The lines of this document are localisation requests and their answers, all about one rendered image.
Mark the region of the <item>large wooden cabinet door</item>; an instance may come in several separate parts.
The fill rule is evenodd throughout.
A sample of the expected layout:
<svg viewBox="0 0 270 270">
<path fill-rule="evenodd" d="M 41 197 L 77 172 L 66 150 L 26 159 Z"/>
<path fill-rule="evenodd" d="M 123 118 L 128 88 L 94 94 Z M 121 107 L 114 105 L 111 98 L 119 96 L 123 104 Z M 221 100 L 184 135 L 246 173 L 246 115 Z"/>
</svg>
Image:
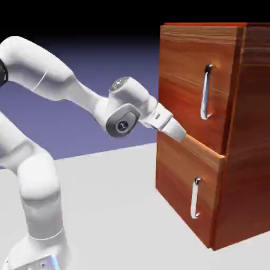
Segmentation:
<svg viewBox="0 0 270 270">
<path fill-rule="evenodd" d="M 160 28 L 159 101 L 187 133 L 223 155 L 229 133 L 241 26 L 165 25 Z M 210 73 L 207 113 L 200 117 L 206 65 Z"/>
</svg>

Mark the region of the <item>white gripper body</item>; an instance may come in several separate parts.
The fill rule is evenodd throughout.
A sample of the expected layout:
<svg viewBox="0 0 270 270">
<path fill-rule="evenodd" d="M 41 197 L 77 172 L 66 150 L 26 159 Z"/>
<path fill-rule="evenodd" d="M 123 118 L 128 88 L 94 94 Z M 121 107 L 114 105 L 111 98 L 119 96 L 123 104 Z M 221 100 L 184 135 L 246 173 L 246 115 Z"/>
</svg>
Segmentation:
<svg viewBox="0 0 270 270">
<path fill-rule="evenodd" d="M 179 124 L 175 118 L 171 118 L 162 128 L 162 132 L 174 140 L 181 142 L 186 137 L 185 129 Z"/>
</svg>

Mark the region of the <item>reddish wooden cabinet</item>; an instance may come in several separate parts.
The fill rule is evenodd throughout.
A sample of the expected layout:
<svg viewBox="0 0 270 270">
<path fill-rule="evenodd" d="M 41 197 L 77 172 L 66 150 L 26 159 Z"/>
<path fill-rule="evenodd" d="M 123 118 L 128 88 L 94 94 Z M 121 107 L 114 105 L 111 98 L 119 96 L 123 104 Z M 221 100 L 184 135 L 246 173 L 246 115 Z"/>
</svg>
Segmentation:
<svg viewBox="0 0 270 270">
<path fill-rule="evenodd" d="M 213 250 L 270 232 L 270 23 L 165 23 L 241 26 Z"/>
</svg>

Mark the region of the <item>small wooden cabinet door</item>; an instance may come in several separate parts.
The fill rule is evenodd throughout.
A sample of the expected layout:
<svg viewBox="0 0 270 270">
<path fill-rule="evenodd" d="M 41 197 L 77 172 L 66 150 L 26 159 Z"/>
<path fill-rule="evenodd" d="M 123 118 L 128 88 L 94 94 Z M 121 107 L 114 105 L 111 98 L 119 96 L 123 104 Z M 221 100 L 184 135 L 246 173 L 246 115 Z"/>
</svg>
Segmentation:
<svg viewBox="0 0 270 270">
<path fill-rule="evenodd" d="M 156 189 L 208 248 L 213 247 L 224 163 L 225 156 L 191 136 L 177 142 L 158 132 Z M 195 177 L 201 178 L 197 201 L 200 215 L 192 219 L 190 204 Z"/>
</svg>

